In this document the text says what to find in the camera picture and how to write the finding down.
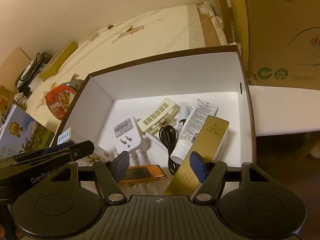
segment white open box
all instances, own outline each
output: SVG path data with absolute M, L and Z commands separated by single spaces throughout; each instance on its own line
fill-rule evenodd
M 228 144 L 220 160 L 237 167 L 255 162 L 250 92 L 235 45 L 166 53 L 90 74 L 56 137 L 72 127 L 108 152 L 115 152 L 113 127 L 131 115 L 137 120 L 146 117 L 165 97 L 178 105 L 187 102 L 195 106 L 199 98 L 219 106 L 216 116 L 230 122 Z M 147 157 L 147 164 L 159 164 L 168 179 L 150 183 L 147 192 L 146 187 L 124 186 L 126 195 L 162 195 L 169 184 L 168 154 L 150 142 Z

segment beige wall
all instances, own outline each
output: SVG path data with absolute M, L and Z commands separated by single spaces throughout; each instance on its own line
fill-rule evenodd
M 0 0 L 0 65 L 16 47 L 35 57 L 141 13 L 216 0 Z

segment bed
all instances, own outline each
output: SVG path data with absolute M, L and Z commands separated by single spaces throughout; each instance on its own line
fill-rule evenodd
M 114 23 L 79 43 L 59 72 L 30 96 L 27 113 L 56 132 L 60 121 L 51 114 L 44 98 L 55 85 L 75 77 L 84 80 L 89 73 L 139 58 L 223 45 L 228 45 L 223 22 L 208 2 L 149 11 Z

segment white table surface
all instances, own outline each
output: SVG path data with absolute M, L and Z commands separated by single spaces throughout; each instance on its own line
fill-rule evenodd
M 256 136 L 320 130 L 320 90 L 249 86 Z

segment dark floor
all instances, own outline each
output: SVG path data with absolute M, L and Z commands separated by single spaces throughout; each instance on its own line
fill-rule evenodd
M 303 240 L 320 239 L 320 161 L 297 160 L 299 138 L 290 135 L 257 137 L 257 165 L 295 193 L 307 208 L 299 233 Z

